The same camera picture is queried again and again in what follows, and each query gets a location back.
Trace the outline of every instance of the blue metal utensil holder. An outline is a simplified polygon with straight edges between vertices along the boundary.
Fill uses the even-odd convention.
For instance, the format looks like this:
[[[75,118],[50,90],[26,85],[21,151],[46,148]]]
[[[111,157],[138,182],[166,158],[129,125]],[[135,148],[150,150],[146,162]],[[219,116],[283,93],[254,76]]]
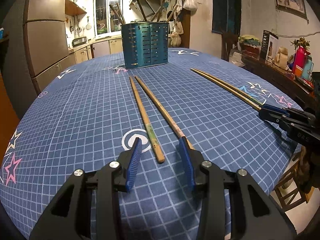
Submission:
[[[122,25],[122,47],[126,69],[168,63],[166,22],[138,22]]]

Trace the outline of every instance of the metal screw head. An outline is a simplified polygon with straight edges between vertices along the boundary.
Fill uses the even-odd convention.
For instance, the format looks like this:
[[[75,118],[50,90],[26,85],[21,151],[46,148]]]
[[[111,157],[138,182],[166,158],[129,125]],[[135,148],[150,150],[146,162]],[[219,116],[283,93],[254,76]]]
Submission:
[[[111,167],[111,168],[117,168],[118,166],[120,165],[120,163],[119,162],[116,162],[116,161],[114,161],[114,162],[111,162],[110,164],[109,164],[109,166]]]
[[[81,176],[83,174],[83,170],[81,169],[77,169],[73,172],[73,174],[77,177]]]
[[[201,164],[202,164],[202,166],[204,166],[206,168],[209,168],[212,165],[212,163],[210,161],[203,161]]]
[[[238,173],[241,176],[246,176],[248,174],[248,172],[245,169],[239,169]]]

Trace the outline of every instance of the window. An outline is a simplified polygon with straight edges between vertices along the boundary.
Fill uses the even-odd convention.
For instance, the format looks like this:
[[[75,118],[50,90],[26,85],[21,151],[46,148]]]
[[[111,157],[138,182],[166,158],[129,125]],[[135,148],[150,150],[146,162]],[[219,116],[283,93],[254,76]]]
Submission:
[[[122,0],[93,0],[96,37],[120,34],[121,23],[109,6],[111,4],[118,12],[117,3],[122,10]]]
[[[231,32],[239,35],[241,0],[213,0],[212,32]]]

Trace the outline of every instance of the grid pattern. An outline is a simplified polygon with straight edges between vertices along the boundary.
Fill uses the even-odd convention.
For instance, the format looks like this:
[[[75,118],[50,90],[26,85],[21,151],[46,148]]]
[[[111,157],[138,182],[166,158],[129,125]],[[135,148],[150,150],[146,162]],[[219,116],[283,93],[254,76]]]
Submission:
[[[71,67],[37,98],[17,127],[17,182],[0,184],[0,199],[17,228],[28,238],[37,219],[75,169],[100,169],[130,146],[130,136],[147,136],[129,75],[139,76],[156,95],[195,149],[220,168],[245,168],[269,194],[297,144],[275,124],[229,92],[189,70],[199,68],[236,86],[245,86],[260,101],[283,106],[275,96],[298,107],[261,78],[208,54],[169,50],[169,63],[150,68],[112,71],[123,54],[96,58]],[[158,164],[144,144],[135,185],[119,194],[123,229],[128,239],[196,239],[201,195],[187,188],[178,138],[136,82],[143,105],[166,161]],[[7,156],[0,169],[5,176]],[[230,232],[228,192],[227,233]],[[95,239],[95,201],[92,238]]]

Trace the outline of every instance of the orange cup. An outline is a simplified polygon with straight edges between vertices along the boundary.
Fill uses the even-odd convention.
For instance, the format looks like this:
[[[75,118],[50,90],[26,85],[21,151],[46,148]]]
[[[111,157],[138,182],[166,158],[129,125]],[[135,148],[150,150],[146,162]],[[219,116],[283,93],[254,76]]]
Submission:
[[[301,77],[302,72],[303,72],[303,69],[300,68],[298,65],[296,65],[296,71],[295,71],[294,74],[295,74],[297,77]]]

